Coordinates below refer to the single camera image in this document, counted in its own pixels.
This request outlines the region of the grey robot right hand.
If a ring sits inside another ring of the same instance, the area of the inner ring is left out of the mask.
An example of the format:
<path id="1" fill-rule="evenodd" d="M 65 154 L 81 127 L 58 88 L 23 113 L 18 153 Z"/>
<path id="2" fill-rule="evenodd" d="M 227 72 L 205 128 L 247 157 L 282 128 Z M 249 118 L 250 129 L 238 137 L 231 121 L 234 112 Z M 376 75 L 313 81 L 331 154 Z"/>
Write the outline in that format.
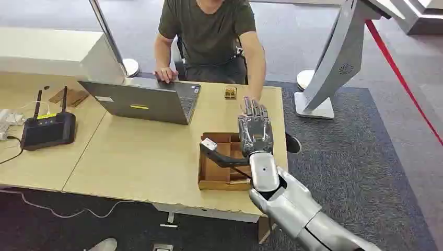
<path id="1" fill-rule="evenodd" d="M 238 117 L 243 156 L 260 151 L 273 152 L 274 139 L 267 108 L 249 97 L 244 97 L 243 101 L 243 113 Z"/>

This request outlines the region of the person's right hand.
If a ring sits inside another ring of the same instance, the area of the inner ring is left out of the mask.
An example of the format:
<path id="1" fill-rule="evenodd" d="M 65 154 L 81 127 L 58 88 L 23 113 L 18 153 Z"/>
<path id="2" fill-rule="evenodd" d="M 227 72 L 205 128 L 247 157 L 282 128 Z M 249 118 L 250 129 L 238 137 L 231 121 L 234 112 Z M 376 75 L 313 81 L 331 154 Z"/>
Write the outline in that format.
<path id="1" fill-rule="evenodd" d="M 153 71 L 154 76 L 162 82 L 170 83 L 177 79 L 178 72 L 170 67 L 160 67 Z"/>

